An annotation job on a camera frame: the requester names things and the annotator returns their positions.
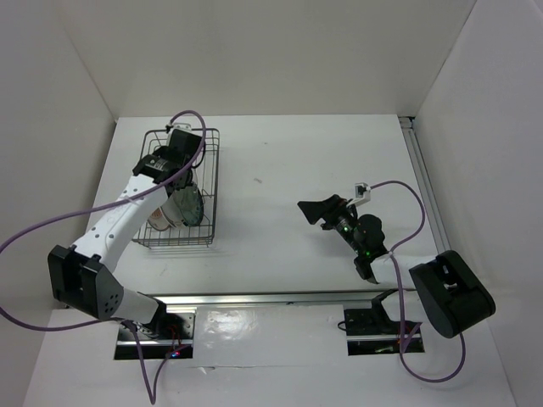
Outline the clear glass square plate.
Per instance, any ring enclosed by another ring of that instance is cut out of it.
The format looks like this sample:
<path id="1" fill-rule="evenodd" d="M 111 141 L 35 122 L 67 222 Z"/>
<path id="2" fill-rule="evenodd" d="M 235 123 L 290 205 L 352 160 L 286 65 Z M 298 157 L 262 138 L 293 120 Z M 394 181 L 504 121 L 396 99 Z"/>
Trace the clear glass square plate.
<path id="1" fill-rule="evenodd" d="M 196 205 L 200 195 L 198 174 L 196 170 L 191 170 L 190 175 L 190 182 L 188 182 L 184 188 L 184 201 L 187 205 Z"/>

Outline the blue floral small plate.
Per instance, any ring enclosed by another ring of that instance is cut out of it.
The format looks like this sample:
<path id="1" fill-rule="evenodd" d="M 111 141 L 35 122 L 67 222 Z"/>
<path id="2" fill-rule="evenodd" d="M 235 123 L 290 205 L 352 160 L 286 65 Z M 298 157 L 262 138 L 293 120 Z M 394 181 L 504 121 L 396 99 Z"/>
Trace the blue floral small plate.
<path id="1" fill-rule="evenodd" d="M 185 187 L 177 192 L 176 206 L 185 226 L 199 226 L 204 218 L 204 200 L 197 186 Z"/>

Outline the green red rimmed plate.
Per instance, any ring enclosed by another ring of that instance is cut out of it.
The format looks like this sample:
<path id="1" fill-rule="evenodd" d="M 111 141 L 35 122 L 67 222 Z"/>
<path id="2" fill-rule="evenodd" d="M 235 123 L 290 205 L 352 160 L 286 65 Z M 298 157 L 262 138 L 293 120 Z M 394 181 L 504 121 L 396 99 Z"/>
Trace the green red rimmed plate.
<path id="1" fill-rule="evenodd" d="M 161 211 L 171 227 L 185 227 L 184 218 L 180 209 L 182 202 L 182 192 L 175 191 L 172 193 L 166 202 L 161 206 Z"/>

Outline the orange sunburst plate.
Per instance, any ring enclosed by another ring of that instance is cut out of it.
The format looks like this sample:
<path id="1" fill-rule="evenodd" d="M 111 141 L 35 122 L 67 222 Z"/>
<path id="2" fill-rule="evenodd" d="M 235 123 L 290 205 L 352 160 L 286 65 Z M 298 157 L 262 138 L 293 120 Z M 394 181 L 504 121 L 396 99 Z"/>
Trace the orange sunburst plate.
<path id="1" fill-rule="evenodd" d="M 171 226 L 168 222 L 168 220 L 165 218 L 161 207 L 158 207 L 149 217 L 147 220 L 150 227 L 152 227 L 156 231 L 166 231 Z"/>

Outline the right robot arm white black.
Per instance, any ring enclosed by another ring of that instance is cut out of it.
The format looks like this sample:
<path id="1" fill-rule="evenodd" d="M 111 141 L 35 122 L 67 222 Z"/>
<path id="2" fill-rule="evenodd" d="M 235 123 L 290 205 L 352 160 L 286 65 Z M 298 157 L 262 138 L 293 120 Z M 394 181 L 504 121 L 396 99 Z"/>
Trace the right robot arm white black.
<path id="1" fill-rule="evenodd" d="M 388 251 L 383 223 L 375 215 L 356 215 L 345 198 L 334 194 L 323 201 L 299 201 L 307 221 L 322 222 L 323 230 L 335 230 L 356 254 L 355 269 L 361 279 L 376 284 L 372 262 Z M 462 256 L 448 250 L 428 263 L 409 270 L 432 327 L 453 338 L 496 312 L 495 300 Z"/>

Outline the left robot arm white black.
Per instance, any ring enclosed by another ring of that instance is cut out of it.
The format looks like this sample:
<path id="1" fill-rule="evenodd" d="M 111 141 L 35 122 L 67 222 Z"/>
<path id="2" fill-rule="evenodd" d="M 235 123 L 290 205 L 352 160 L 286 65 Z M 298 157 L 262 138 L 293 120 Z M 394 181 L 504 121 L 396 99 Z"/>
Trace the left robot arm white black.
<path id="1" fill-rule="evenodd" d="M 202 136 L 171 128 L 167 143 L 142 157 L 123 193 L 98 222 L 71 246 L 48 255 L 53 297 L 99 321 L 127 320 L 146 337 L 179 332 L 182 317 L 159 299 L 123 287 L 114 276 L 121 255 L 150 215 L 171 195 L 191 186 Z"/>

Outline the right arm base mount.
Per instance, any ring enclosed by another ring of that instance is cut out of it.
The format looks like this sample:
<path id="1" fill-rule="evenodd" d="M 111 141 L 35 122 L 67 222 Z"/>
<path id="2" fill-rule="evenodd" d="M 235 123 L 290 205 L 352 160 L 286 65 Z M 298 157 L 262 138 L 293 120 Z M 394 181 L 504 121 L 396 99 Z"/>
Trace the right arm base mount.
<path id="1" fill-rule="evenodd" d="M 375 309 L 345 309 L 337 324 L 346 334 L 349 356 L 398 354 L 400 323 Z"/>

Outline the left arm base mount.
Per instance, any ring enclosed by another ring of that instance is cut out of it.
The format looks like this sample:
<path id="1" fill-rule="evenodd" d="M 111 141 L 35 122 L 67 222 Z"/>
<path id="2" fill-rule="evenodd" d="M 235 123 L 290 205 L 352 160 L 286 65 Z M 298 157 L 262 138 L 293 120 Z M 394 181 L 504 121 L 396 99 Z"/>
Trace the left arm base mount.
<path id="1" fill-rule="evenodd" d="M 172 353 L 173 360 L 191 359 L 196 310 L 181 309 L 176 315 L 178 321 L 162 333 L 154 333 L 137 322 L 132 323 L 133 330 L 121 325 L 115 342 L 114 360 L 138 360 L 136 338 L 145 360 L 162 360 L 167 353 Z"/>

